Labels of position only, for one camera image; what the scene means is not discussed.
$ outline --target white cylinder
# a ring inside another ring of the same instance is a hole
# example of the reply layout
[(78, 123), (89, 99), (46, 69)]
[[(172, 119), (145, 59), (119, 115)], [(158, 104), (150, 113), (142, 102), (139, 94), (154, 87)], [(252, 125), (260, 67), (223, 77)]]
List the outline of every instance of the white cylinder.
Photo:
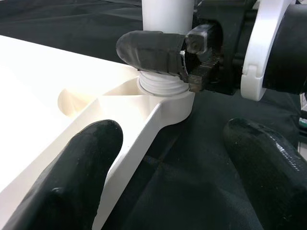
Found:
[(143, 30), (186, 35), (193, 11), (194, 0), (142, 0)]
[[(192, 29), (194, 0), (142, 0), (143, 30), (185, 35)], [(140, 85), (159, 96), (173, 96), (189, 89), (179, 77), (141, 72)]]

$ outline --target black fabric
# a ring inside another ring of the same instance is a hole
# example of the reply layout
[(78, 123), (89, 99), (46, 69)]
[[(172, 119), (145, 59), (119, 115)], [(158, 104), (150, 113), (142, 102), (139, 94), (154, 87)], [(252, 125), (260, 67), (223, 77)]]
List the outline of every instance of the black fabric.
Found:
[(189, 118), (159, 132), (104, 230), (260, 230), (223, 144), (223, 128), (243, 117), (280, 132), (295, 147), (299, 101), (267, 91), (260, 102), (239, 93), (196, 95)]
[[(5, 0), (0, 34), (121, 62), (115, 44), (142, 29), (141, 13), (132, 0)], [(224, 148), (223, 127), (246, 118), (296, 148), (299, 114), (299, 97), (286, 93), (268, 90), (259, 103), (239, 92), (198, 93), (189, 118), (159, 132), (103, 229), (260, 230)]]
[(116, 41), (142, 30), (141, 0), (0, 1), (0, 35), (124, 63)]

